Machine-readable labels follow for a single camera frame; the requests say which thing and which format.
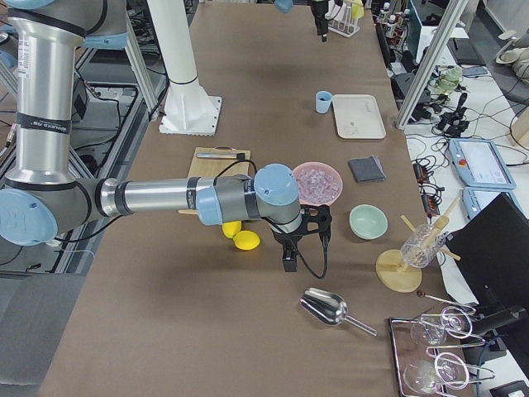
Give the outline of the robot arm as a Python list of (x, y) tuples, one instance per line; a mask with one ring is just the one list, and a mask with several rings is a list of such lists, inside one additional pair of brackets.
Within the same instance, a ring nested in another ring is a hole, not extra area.
[[(329, 11), (328, 1), (308, 1), (307, 3), (314, 18), (317, 35), (322, 38), (322, 41), (326, 41), (328, 34), (328, 20), (326, 19), (326, 14)], [(294, 5), (292, 0), (274, 0), (273, 4), (282, 13), (290, 12)]]
[(197, 212), (206, 225), (266, 219), (295, 236), (308, 210), (285, 165), (254, 177), (192, 177), (146, 182), (77, 178), (69, 172), (74, 57), (80, 46), (128, 43), (123, 1), (11, 1), (18, 35), (17, 154), (1, 192), (1, 235), (34, 246), (101, 218), (150, 210)]

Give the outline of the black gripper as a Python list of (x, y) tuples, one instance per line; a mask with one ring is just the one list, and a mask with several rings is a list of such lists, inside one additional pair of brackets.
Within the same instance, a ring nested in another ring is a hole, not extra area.
[(285, 272), (296, 272), (298, 242), (303, 238), (303, 229), (297, 229), (286, 232), (277, 225), (271, 225), (270, 230), (276, 242), (283, 246), (282, 263)]
[(317, 34), (319, 36), (328, 34), (328, 20), (326, 14), (329, 12), (329, 1), (328, 0), (312, 0), (311, 1), (311, 12), (315, 18), (315, 25), (317, 28)]

